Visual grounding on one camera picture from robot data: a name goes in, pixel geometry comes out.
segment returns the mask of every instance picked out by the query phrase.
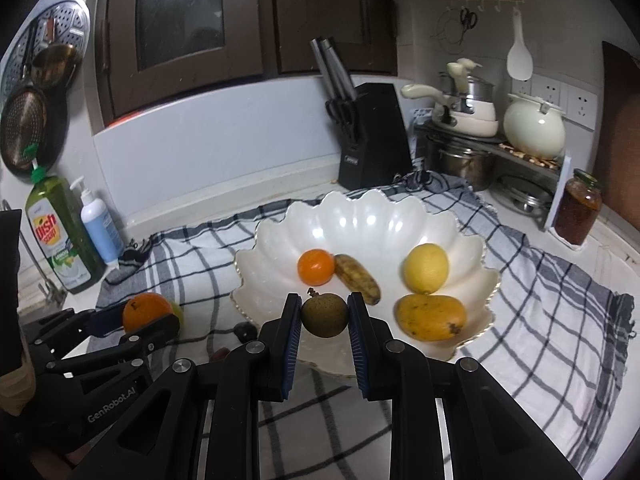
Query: dark brown cabinet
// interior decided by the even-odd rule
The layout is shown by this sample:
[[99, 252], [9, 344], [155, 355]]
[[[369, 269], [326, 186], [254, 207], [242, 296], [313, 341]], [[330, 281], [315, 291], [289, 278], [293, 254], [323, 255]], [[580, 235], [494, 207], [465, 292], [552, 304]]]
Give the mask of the dark brown cabinet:
[[104, 26], [108, 60], [98, 66], [108, 77], [116, 118], [262, 73], [257, 0], [108, 0]]
[[280, 71], [317, 69], [309, 41], [333, 36], [349, 70], [394, 74], [393, 0], [275, 0]]
[[98, 0], [105, 124], [185, 92], [316, 70], [333, 36], [347, 69], [396, 73], [393, 0]]

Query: hanging scissors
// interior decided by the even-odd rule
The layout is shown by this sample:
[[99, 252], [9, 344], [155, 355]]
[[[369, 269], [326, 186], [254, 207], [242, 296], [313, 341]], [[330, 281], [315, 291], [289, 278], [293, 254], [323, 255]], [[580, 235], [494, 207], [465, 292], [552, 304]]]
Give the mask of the hanging scissors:
[[462, 35], [460, 36], [460, 42], [458, 44], [462, 44], [462, 41], [465, 39], [465, 34], [468, 30], [475, 28], [478, 24], [478, 15], [467, 9], [466, 7], [462, 7], [460, 9], [460, 25], [462, 25]]

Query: glass jar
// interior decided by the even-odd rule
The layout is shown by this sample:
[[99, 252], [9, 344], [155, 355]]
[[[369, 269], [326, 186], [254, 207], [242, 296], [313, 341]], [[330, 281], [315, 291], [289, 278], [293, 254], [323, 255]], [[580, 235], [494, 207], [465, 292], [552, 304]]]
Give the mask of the glass jar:
[[583, 170], [564, 186], [556, 217], [556, 232], [573, 245], [582, 245], [602, 208], [600, 183]]

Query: white teapot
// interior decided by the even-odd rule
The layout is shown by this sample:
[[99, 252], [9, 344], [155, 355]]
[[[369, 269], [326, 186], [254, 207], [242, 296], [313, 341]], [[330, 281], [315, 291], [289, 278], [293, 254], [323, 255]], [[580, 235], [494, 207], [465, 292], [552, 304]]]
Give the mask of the white teapot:
[[556, 158], [564, 149], [565, 131], [562, 108], [540, 97], [509, 94], [511, 104], [504, 114], [504, 134], [522, 152]]

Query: lemon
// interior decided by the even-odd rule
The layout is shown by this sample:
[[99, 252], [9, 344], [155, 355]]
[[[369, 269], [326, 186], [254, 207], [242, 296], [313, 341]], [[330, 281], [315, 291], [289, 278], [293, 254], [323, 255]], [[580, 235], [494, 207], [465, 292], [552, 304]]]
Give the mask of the lemon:
[[177, 317], [180, 321], [180, 330], [182, 330], [182, 327], [184, 326], [184, 312], [180, 308], [180, 305], [175, 303], [175, 301], [169, 301], [169, 303], [171, 303], [171, 308], [174, 311], [174, 316]]
[[447, 253], [436, 244], [414, 247], [402, 264], [402, 276], [405, 285], [417, 294], [435, 292], [449, 276]]
[[409, 294], [396, 304], [396, 321], [413, 339], [444, 341], [460, 333], [466, 323], [466, 310], [450, 296]]

